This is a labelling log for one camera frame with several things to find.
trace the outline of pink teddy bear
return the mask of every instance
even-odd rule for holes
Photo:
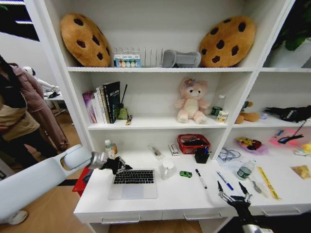
[[[203,112],[209,103],[202,98],[207,93],[207,82],[185,78],[179,85],[179,91],[182,99],[175,103],[175,107],[181,109],[177,121],[187,123],[188,119],[194,119],[197,124],[205,124],[207,117]]]

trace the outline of glasses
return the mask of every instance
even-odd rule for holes
[[[224,162],[239,158],[240,156],[241,156],[240,152],[236,150],[227,150],[225,148],[222,148],[222,150],[219,152],[219,157]]]

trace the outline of book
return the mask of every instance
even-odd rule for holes
[[[120,104],[120,82],[103,84],[106,105],[110,123],[113,124],[118,118]]]
[[[93,108],[95,108],[94,111],[95,111],[95,117],[96,117],[97,123],[103,124],[104,119],[103,119],[101,107],[99,105],[99,99],[98,99],[97,92],[94,92],[94,99],[92,99],[92,105],[93,105]]]
[[[97,123],[94,108],[92,106],[92,98],[94,98],[93,91],[87,91],[82,94],[84,104],[86,105],[87,114],[91,123]]]
[[[105,97],[105,93],[104,93],[104,87],[101,86],[99,88],[99,91],[100,91],[101,99],[102,99],[102,103],[103,103],[104,114],[105,114],[107,123],[110,124],[110,118],[109,118],[109,112],[108,112],[108,108],[107,108],[107,104],[106,104],[106,97]]]
[[[96,94],[97,94],[97,98],[98,98],[98,102],[99,102],[99,106],[100,106],[100,111],[102,113],[104,123],[107,124],[108,122],[107,122],[107,119],[106,119],[106,114],[105,114],[105,110],[104,110],[104,105],[103,105],[103,100],[102,100],[100,88],[103,88],[103,87],[102,86],[98,86],[96,88]]]

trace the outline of black book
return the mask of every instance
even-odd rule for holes
[[[105,101],[108,109],[110,123],[115,123],[119,114],[120,82],[103,84]]]

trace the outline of red basket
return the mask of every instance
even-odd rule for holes
[[[206,142],[207,148],[210,147],[209,141],[201,134],[181,134],[178,136],[178,139],[177,139],[181,152],[183,154],[195,154],[197,148],[205,148],[205,146],[185,146],[181,142],[181,140],[183,140],[184,142],[190,142],[196,139]]]

